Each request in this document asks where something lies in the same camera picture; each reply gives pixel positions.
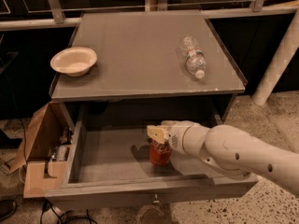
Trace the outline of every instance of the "clear plastic bottle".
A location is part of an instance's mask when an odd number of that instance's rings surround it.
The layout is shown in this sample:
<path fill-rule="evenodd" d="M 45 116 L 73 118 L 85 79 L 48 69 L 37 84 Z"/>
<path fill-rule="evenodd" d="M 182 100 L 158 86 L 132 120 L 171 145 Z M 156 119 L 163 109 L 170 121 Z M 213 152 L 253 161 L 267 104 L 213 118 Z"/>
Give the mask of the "clear plastic bottle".
<path fill-rule="evenodd" d="M 187 70 L 196 78 L 203 78 L 206 71 L 206 59 L 197 40 L 191 35 L 186 35 L 181 41 L 181 49 L 186 58 Z"/>

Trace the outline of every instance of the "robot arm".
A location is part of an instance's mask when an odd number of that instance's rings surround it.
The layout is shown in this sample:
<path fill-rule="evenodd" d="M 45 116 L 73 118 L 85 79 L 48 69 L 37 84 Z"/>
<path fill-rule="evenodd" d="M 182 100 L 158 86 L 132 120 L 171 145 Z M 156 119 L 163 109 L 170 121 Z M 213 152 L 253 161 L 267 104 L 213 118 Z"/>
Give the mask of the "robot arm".
<path fill-rule="evenodd" d="M 190 121 L 164 121 L 148 126 L 148 135 L 159 143 L 190 155 L 232 179 L 250 173 L 263 177 L 299 196 L 299 154 L 273 147 L 228 125 L 212 129 Z"/>

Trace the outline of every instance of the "bottle cap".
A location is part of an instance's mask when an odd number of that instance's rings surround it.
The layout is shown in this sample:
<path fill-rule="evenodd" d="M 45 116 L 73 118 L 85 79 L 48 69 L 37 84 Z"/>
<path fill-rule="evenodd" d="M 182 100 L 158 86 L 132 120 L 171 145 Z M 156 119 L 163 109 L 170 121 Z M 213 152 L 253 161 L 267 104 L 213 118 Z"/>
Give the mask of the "bottle cap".
<path fill-rule="evenodd" d="M 198 70 L 195 73 L 195 77 L 198 78 L 198 79 L 200 79 L 200 78 L 202 78 L 204 76 L 205 76 L 205 72 L 203 70 Z"/>

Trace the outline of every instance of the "gray tabletop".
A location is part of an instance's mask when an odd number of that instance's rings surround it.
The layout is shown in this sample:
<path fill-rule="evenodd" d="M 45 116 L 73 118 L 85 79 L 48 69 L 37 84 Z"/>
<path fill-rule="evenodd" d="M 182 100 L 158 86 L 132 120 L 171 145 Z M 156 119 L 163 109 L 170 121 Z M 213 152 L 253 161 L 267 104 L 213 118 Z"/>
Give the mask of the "gray tabletop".
<path fill-rule="evenodd" d="M 194 36 L 206 56 L 206 76 L 186 70 L 179 48 Z M 200 11 L 85 14 L 73 47 L 93 49 L 98 61 L 82 77 L 60 75 L 59 102 L 240 93 L 245 87 Z"/>

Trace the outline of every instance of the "white pole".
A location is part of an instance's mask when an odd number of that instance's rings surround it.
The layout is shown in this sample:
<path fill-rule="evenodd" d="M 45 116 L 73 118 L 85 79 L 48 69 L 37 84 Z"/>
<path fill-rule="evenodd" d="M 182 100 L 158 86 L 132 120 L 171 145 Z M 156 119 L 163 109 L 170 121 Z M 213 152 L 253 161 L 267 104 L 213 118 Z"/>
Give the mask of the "white pole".
<path fill-rule="evenodd" d="M 262 106 L 266 103 L 298 47 L 299 9 L 297 9 L 286 34 L 283 36 L 271 63 L 263 75 L 258 88 L 252 95 L 252 100 L 256 105 Z"/>

